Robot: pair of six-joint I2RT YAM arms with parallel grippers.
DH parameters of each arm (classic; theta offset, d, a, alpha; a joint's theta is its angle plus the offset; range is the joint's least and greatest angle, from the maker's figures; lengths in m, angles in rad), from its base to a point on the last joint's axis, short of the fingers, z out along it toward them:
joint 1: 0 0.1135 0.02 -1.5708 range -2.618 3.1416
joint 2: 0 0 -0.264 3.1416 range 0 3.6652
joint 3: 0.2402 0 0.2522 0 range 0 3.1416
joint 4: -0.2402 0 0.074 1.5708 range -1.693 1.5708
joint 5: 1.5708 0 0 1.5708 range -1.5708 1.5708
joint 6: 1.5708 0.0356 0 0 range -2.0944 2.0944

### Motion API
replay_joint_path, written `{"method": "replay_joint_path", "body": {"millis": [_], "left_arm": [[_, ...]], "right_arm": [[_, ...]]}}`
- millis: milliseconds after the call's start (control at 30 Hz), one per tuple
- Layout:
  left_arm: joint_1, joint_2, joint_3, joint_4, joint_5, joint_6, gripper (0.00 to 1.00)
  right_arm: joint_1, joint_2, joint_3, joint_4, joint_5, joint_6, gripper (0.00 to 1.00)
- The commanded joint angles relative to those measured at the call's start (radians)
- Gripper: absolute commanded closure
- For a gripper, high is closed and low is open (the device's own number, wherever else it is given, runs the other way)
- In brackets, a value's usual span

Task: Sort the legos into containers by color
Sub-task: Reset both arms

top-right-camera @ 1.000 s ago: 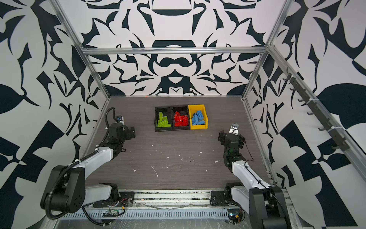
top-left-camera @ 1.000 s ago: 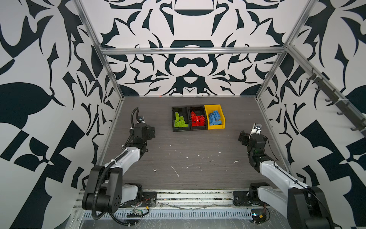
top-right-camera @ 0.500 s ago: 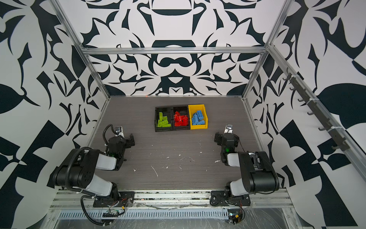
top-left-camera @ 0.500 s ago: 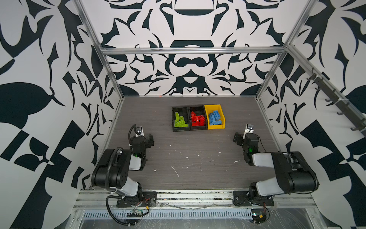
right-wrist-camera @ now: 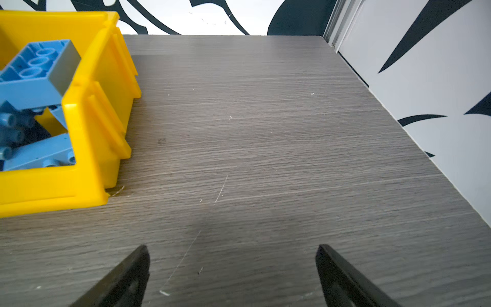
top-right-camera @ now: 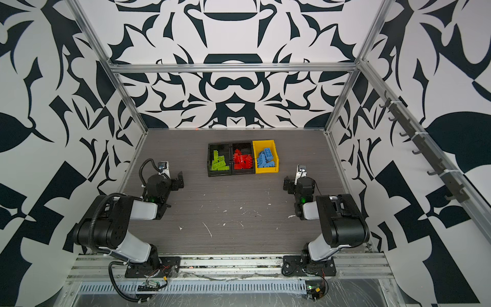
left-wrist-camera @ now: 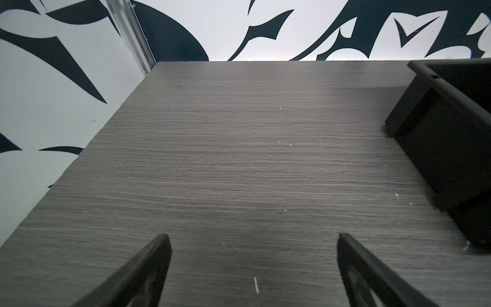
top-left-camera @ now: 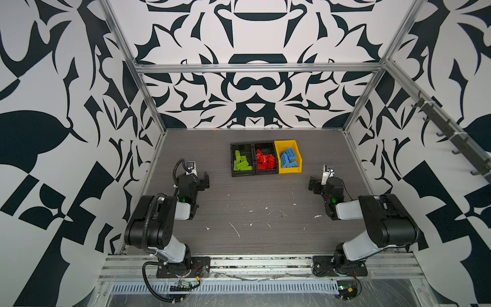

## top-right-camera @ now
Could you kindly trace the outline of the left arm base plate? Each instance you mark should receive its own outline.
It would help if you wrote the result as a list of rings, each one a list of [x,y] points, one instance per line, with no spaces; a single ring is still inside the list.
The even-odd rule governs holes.
[[[170,277],[180,270],[180,257],[159,257],[155,262],[149,259],[145,263],[130,262],[125,271],[126,278],[163,278]]]

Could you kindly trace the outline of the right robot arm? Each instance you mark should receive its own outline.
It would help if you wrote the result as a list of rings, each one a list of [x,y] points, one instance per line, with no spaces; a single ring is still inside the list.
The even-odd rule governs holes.
[[[347,248],[368,242],[368,225],[351,194],[314,195],[317,183],[310,177],[284,178],[283,190],[295,197],[300,220],[320,221],[321,234],[302,250],[304,263],[324,262]]]

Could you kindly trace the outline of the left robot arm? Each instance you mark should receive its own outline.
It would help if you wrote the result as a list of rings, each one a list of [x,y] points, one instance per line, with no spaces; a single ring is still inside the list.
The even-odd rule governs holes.
[[[161,263],[157,248],[131,234],[129,222],[161,220],[170,207],[167,204],[170,193],[182,188],[182,172],[176,179],[160,173],[149,177],[140,198],[123,193],[96,197],[73,230],[74,243],[130,264],[144,264],[156,270]]]

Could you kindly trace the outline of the green lego brick cluster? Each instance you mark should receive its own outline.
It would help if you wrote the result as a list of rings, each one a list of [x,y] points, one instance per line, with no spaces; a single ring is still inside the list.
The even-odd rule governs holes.
[[[212,161],[211,171],[229,171],[230,167],[226,161]]]

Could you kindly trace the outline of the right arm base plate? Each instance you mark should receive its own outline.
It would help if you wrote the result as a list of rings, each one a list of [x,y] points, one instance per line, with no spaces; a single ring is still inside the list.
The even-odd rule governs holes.
[[[304,262],[299,255],[285,255],[281,274],[283,276],[336,276],[337,270],[333,259],[323,262]]]

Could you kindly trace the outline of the red lego arch piece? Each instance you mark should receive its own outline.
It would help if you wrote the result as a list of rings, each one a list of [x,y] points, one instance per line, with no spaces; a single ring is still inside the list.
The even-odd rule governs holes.
[[[253,168],[253,157],[251,154],[243,154],[236,149],[233,155],[235,170],[251,170]]]

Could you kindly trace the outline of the blue lego brick front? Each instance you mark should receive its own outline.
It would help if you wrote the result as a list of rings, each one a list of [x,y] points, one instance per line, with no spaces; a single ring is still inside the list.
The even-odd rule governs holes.
[[[259,168],[274,168],[276,166],[274,156],[270,148],[265,148],[259,153],[257,163]]]

